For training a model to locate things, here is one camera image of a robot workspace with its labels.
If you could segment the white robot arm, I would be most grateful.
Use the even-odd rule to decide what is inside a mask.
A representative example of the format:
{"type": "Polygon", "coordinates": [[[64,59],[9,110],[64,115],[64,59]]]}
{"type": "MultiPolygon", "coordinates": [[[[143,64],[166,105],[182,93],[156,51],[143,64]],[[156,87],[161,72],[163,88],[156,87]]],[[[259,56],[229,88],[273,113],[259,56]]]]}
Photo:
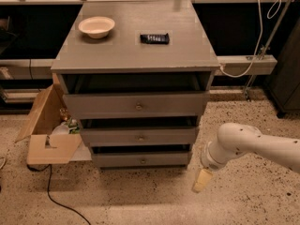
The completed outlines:
{"type": "Polygon", "coordinates": [[[262,134],[256,127],[225,123],[217,130],[216,138],[201,152],[202,168],[193,190],[201,192],[212,179],[213,172],[247,153],[267,158],[295,173],[300,173],[300,140],[262,134]]]}

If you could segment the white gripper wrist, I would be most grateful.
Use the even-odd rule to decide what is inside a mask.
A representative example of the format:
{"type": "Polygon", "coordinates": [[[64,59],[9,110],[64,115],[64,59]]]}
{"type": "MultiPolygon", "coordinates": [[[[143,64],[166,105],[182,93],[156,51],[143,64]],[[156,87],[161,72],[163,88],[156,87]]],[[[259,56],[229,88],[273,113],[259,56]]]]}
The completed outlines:
{"type": "Polygon", "coordinates": [[[202,192],[209,184],[210,180],[213,177],[211,171],[216,172],[225,167],[224,164],[216,162],[210,155],[210,144],[211,142],[206,144],[201,151],[201,164],[204,166],[205,169],[200,169],[192,187],[192,190],[197,193],[202,192]]]}

